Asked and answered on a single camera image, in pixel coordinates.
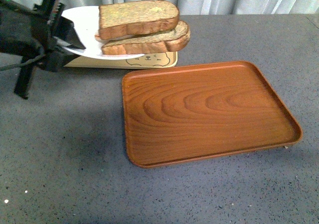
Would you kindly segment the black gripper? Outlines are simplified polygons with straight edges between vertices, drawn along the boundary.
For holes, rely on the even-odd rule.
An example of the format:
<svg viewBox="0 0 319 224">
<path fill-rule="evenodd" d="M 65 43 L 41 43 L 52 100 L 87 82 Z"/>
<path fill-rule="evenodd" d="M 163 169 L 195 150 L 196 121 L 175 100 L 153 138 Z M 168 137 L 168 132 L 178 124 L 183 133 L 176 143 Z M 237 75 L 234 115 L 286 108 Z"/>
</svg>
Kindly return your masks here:
<svg viewBox="0 0 319 224">
<path fill-rule="evenodd" d="M 57 72 L 80 57 L 60 46 L 86 49 L 74 28 L 74 22 L 61 16 L 60 0 L 42 0 L 27 8 L 13 0 L 0 0 L 0 51 L 22 57 L 1 71 L 20 68 L 14 93 L 28 99 L 32 77 L 37 68 Z"/>
</svg>

